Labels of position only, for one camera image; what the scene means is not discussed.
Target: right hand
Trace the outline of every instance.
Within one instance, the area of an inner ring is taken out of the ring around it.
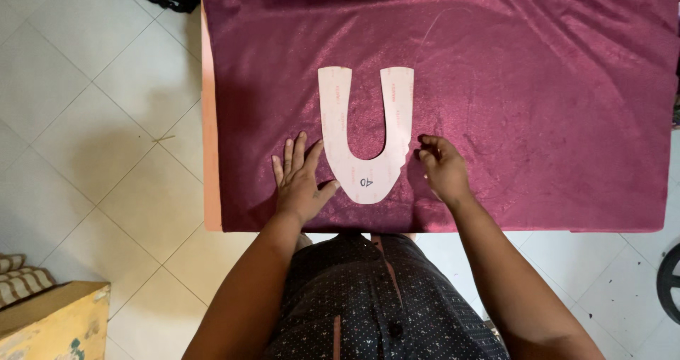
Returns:
[[[473,199],[465,159],[444,137],[422,136],[419,156],[435,195],[449,207]]]

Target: velvet cloth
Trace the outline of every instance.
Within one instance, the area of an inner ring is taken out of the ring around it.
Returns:
[[[353,69],[347,133],[384,143],[379,70],[415,70],[423,133],[465,157],[504,230],[651,232],[664,222],[676,0],[203,0],[215,61],[222,225],[276,208],[271,155],[322,137],[317,69]],[[340,189],[308,232],[455,231],[410,153],[376,204]],[[333,178],[322,155],[319,182]]]

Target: forearm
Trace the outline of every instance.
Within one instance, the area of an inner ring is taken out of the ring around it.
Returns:
[[[513,358],[601,359],[578,321],[474,197],[447,204],[481,301]]]
[[[222,282],[183,359],[262,355],[278,320],[300,228],[296,217],[272,217]]]

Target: person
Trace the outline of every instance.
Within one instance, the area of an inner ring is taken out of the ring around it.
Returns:
[[[319,190],[323,141],[305,159],[306,141],[301,132],[286,140],[283,162],[272,156],[276,213],[217,290],[183,359],[604,359],[475,200],[445,138],[422,136],[418,155],[503,343],[407,236],[338,234],[295,252],[302,226],[339,187]]]

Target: dark patterned shirt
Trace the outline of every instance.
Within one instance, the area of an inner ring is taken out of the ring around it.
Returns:
[[[265,358],[509,356],[409,238],[340,234],[293,256]]]

